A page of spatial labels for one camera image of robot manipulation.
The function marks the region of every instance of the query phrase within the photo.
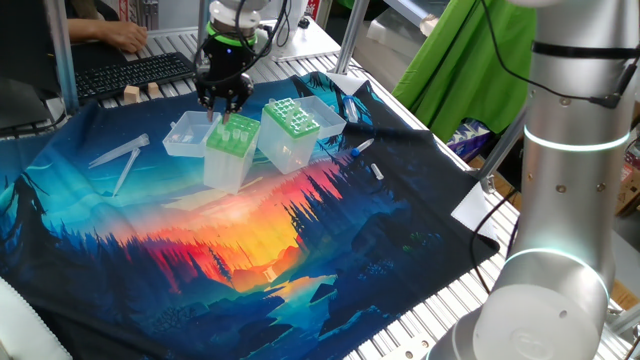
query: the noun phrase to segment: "box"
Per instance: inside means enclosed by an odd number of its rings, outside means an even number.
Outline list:
[[[204,184],[237,194],[253,163],[260,122],[232,114],[219,121],[208,136],[204,152]]]
[[[411,58],[427,40],[417,26],[393,8],[388,8],[371,22],[367,37]]]
[[[480,154],[482,147],[491,140],[493,133],[476,120],[465,120],[447,142],[447,146],[465,162]]]
[[[300,103],[300,108],[307,114],[313,115],[313,120],[320,126],[318,139],[326,139],[331,136],[342,134],[347,124],[340,115],[327,106],[317,96],[308,96],[296,100]]]
[[[203,157],[207,138],[220,119],[220,113],[215,113],[210,122],[206,112],[187,111],[162,144],[171,156]]]
[[[314,115],[292,99],[275,101],[262,109],[262,133],[258,148],[283,174],[309,164],[320,126]]]

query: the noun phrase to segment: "green light ring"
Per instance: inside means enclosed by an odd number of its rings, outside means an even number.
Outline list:
[[[213,26],[211,26],[211,23],[207,24],[207,33],[209,33],[209,36],[215,36],[216,34],[218,34],[218,32],[213,28]],[[215,40],[223,44],[227,44],[229,46],[242,47],[242,43],[240,42],[240,40],[230,39],[226,36],[222,36],[222,35],[217,36]],[[247,43],[250,46],[255,45],[256,41],[258,41],[257,34],[253,34],[252,37],[247,38]]]

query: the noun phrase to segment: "electronic device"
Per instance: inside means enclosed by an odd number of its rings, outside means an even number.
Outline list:
[[[82,103],[120,95],[127,85],[145,88],[152,82],[163,84],[191,78],[193,65],[182,53],[176,52],[76,72],[75,77],[78,100]]]
[[[36,90],[60,91],[43,1],[0,2],[0,129],[51,118]]]
[[[488,300],[428,360],[592,360],[613,288],[638,1],[510,1],[537,8],[519,230]]]

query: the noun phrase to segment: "person's hand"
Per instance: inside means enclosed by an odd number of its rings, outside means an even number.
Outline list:
[[[147,44],[147,28],[124,21],[101,21],[99,39],[129,53]]]

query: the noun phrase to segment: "person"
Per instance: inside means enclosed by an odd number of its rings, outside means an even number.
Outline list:
[[[117,13],[100,0],[65,0],[72,43],[99,40],[129,53],[147,44],[147,28],[119,21]]]

